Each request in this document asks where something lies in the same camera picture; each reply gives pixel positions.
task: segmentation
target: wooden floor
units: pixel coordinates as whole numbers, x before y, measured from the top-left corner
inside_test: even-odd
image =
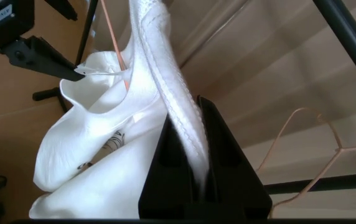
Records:
[[[74,22],[36,0],[35,27],[25,36],[43,37],[74,62],[85,20],[83,2],[71,1],[78,12]],[[13,67],[0,55],[0,175],[8,178],[0,191],[1,223],[28,218],[33,201],[43,194],[32,181],[35,157],[44,134],[63,113],[56,99],[35,102],[32,94],[58,85],[57,78]]]

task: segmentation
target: black metal rod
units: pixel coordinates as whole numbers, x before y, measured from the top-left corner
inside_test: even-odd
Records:
[[[356,65],[356,21],[341,0],[314,0],[344,49]]]
[[[273,194],[288,194],[300,192],[311,180],[300,180],[287,183],[269,184],[264,188],[270,195]],[[346,190],[356,189],[356,174],[344,175],[339,177],[327,177],[321,178],[316,184],[309,190],[323,191],[323,190]]]
[[[87,18],[85,19],[85,25],[84,25],[83,34],[81,36],[80,46],[78,48],[78,53],[77,53],[77,58],[75,63],[76,66],[81,63],[81,59],[83,58],[85,45],[87,44],[88,36],[90,35],[92,20],[93,20],[93,16],[95,15],[97,5],[98,5],[98,0],[91,0],[87,12]]]

